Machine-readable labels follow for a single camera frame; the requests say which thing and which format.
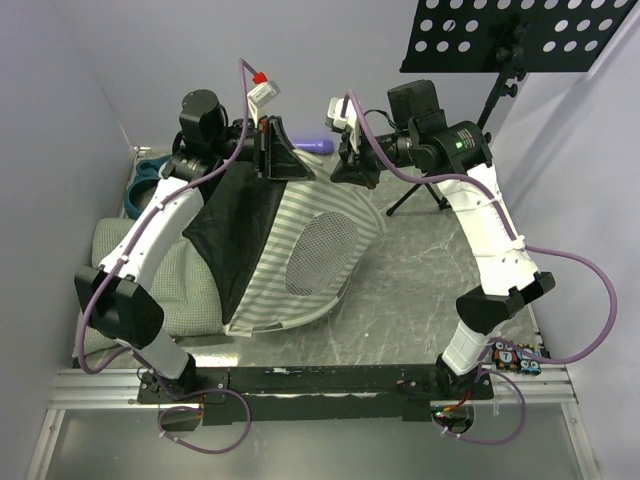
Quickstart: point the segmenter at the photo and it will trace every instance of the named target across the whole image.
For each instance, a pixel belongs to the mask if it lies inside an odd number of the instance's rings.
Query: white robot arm
[[[386,156],[396,167],[417,167],[426,176],[457,174],[438,183],[462,225],[480,271],[481,285],[458,298],[461,320],[443,352],[444,363],[454,377],[476,368],[492,337],[505,322],[531,301],[555,286],[553,276],[540,272],[524,250],[524,237],[507,233],[503,221],[515,228],[502,200],[495,166],[487,141],[472,122],[446,125],[432,82],[420,80],[388,92],[396,131],[376,137]],[[360,131],[360,122],[351,102],[332,99],[327,126],[342,133],[340,161],[332,174],[334,181],[374,188],[386,166]],[[472,183],[475,179],[493,196]],[[500,218],[496,204],[502,207]]]
[[[161,179],[158,182],[151,202],[133,228],[122,242],[100,262],[103,272],[111,272],[116,262],[122,259],[122,252],[131,243],[132,238],[141,228],[140,225],[146,224],[147,217],[157,209],[160,202],[168,195],[186,186],[187,183],[186,180],[175,177]],[[200,190],[196,188],[185,191],[163,207],[146,225],[146,228],[142,229],[135,247],[124,259],[126,263],[118,272],[118,277],[130,279],[145,291],[150,292],[153,279],[164,257],[203,206],[204,198]],[[115,337],[114,340],[125,347],[132,348],[165,378],[177,379],[187,365],[187,353],[173,342],[163,328],[157,331],[155,338],[148,338],[144,343],[147,341],[149,343],[144,346],[130,344],[121,337]]]

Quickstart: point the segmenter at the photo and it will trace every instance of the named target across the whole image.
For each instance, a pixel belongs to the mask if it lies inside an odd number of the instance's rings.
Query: gray floor
[[[385,172],[371,199],[384,211],[407,188]],[[326,317],[253,338],[184,338],[180,345],[200,366],[434,362],[455,331],[456,298],[479,283],[475,261],[455,215],[439,211],[425,188],[385,218],[387,235],[365,253],[345,297]],[[528,312],[503,334],[535,341]],[[134,366],[128,355],[111,365]]]

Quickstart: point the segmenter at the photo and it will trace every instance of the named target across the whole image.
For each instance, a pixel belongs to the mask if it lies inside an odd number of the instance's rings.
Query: white wall
[[[532,75],[496,139],[503,192],[527,243],[582,254],[609,274],[619,296],[609,339],[570,366],[604,478],[640,471],[640,29],[633,28],[596,75],[571,86]],[[582,350],[608,312],[601,283],[584,267],[536,257],[558,286],[535,304],[557,358]]]
[[[281,87],[269,112],[292,138],[326,136],[329,99],[349,88],[366,107],[388,108],[389,88],[424,77],[398,72],[417,0],[53,1],[134,145],[169,144],[182,97],[196,88],[215,91],[237,118],[238,57]],[[478,118],[495,79],[428,77],[451,124]],[[501,102],[492,129],[511,103]]]
[[[23,478],[69,362],[76,268],[113,215],[128,143],[53,5],[0,2],[0,476]]]

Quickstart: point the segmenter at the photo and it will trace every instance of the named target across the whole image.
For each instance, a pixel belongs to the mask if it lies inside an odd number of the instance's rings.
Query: tripod leg
[[[420,184],[416,183],[413,187],[411,187],[411,190],[409,190],[407,193],[405,193],[402,198],[400,198],[400,200],[398,200],[396,203],[393,204],[393,206],[391,208],[389,208],[389,210],[387,210],[387,217],[390,217],[391,215],[394,214],[394,212],[404,203],[406,202],[409,197],[411,197],[411,195],[413,195],[414,193],[416,193],[418,191],[418,189],[420,188]]]
[[[433,199],[436,201],[436,203],[439,206],[440,202],[442,201],[442,199],[440,197],[438,197],[438,194],[436,193],[436,191],[433,189],[433,187],[431,185],[426,183],[424,186],[427,187],[427,190],[429,190],[429,193],[431,194],[431,196],[433,197]]]
[[[451,205],[445,197],[442,197],[438,202],[438,210],[444,210],[445,208],[451,208]]]

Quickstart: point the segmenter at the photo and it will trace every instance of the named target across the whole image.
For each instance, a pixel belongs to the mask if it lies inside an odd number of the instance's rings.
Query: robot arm
[[[313,172],[293,152],[281,118],[262,115],[264,105],[279,92],[277,85],[264,74],[256,75],[254,81],[257,86],[247,94],[253,121],[237,160],[253,163],[256,175],[272,180],[313,179]],[[169,249],[209,199],[221,176],[199,182],[197,188],[187,189],[168,202],[165,199],[229,158],[241,137],[242,121],[227,125],[224,107],[208,90],[189,93],[182,107],[181,132],[151,202],[97,269],[79,269],[75,283],[83,311],[98,295],[90,325],[132,349],[165,377],[174,391],[184,393],[193,390],[195,361],[162,328],[164,312],[148,292]],[[130,249],[132,240],[135,246]],[[105,291],[97,294],[117,267]]]
[[[471,372],[482,360],[489,340],[525,305],[555,286],[553,276],[540,272],[524,251],[524,237],[512,240],[493,203],[505,212],[487,139],[472,122],[446,124],[435,86],[420,80],[388,92],[397,126],[392,134],[376,137],[397,167],[419,168],[426,176],[464,174],[481,182],[495,197],[490,201],[477,187],[460,180],[438,183],[462,225],[480,271],[481,285],[456,302],[460,322],[439,363],[453,378]],[[332,180],[375,188],[385,165],[360,130],[356,111],[346,99],[333,99],[327,125],[342,133],[340,160]]]

